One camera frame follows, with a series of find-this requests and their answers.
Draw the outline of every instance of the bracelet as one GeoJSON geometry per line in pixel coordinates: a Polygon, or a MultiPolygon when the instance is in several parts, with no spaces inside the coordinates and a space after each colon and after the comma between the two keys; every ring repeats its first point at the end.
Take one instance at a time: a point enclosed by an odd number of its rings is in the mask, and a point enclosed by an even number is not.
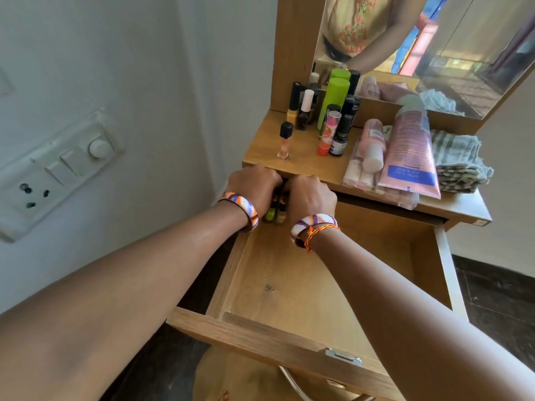
{"type": "Polygon", "coordinates": [[[316,236],[316,234],[318,232],[321,232],[323,231],[324,229],[329,229],[329,228],[336,228],[336,229],[340,229],[340,227],[338,225],[335,225],[334,223],[328,223],[327,225],[324,225],[322,227],[319,227],[317,229],[312,229],[312,227],[310,227],[308,229],[308,232],[307,232],[307,240],[304,242],[304,247],[307,249],[307,252],[312,252],[312,249],[309,247],[310,245],[310,241],[311,239],[316,236]]]}
{"type": "Polygon", "coordinates": [[[334,225],[338,225],[338,222],[336,222],[336,219],[334,219],[334,217],[332,217],[331,215],[314,214],[314,215],[306,216],[301,221],[296,222],[294,227],[291,229],[291,232],[290,232],[291,241],[297,246],[299,246],[300,248],[304,248],[304,242],[303,240],[299,239],[299,234],[303,232],[305,229],[308,229],[309,227],[318,225],[318,223],[332,223],[334,225]]]}
{"type": "Polygon", "coordinates": [[[238,207],[244,210],[245,214],[247,214],[249,220],[251,221],[251,229],[249,229],[249,231],[252,231],[258,226],[258,213],[256,211],[256,208],[243,195],[236,194],[235,192],[226,192],[221,198],[217,200],[217,202],[223,200],[233,202],[238,207]]]}

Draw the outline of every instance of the wooden mirror frame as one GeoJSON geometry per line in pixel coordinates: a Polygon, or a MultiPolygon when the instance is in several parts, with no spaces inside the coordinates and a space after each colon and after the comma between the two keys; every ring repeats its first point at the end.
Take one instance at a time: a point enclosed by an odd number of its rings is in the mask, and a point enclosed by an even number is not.
{"type": "MultiPolygon", "coordinates": [[[[278,0],[270,109],[286,112],[292,82],[308,83],[316,53],[315,34],[320,31],[325,2],[326,0],[278,0]]],[[[534,69],[535,62],[532,62],[482,119],[428,110],[431,128],[443,129],[457,135],[475,135],[534,69]]],[[[354,126],[363,127],[369,118],[377,118],[384,124],[394,122],[399,105],[361,99],[354,126]]]]}

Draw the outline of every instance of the green and white checkered cloth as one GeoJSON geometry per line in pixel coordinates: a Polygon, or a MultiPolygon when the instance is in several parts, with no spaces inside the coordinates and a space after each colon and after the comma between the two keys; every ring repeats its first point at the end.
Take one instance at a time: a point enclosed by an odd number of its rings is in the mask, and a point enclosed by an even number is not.
{"type": "Polygon", "coordinates": [[[473,193],[490,181],[494,169],[478,156],[481,142],[477,136],[432,129],[431,141],[441,191],[473,193]]]}

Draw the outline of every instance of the left hand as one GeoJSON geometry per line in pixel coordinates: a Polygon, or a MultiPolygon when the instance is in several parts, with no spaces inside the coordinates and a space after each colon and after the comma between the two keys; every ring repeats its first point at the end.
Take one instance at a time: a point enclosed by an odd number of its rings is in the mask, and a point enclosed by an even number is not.
{"type": "Polygon", "coordinates": [[[247,198],[261,218],[271,205],[273,190],[282,184],[283,179],[275,170],[255,165],[232,173],[228,178],[226,192],[233,192],[247,198]]]}

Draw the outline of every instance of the dark tiled floor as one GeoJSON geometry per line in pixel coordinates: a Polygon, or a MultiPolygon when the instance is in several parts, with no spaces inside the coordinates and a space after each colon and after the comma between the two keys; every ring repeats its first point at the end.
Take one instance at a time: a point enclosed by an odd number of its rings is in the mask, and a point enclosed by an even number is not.
{"type": "MultiPolygon", "coordinates": [[[[205,313],[231,252],[225,242],[181,307],[205,313]]],[[[535,278],[454,256],[470,322],[535,371],[535,278]]],[[[101,401],[191,401],[195,369],[209,346],[164,324],[101,401]]]]}

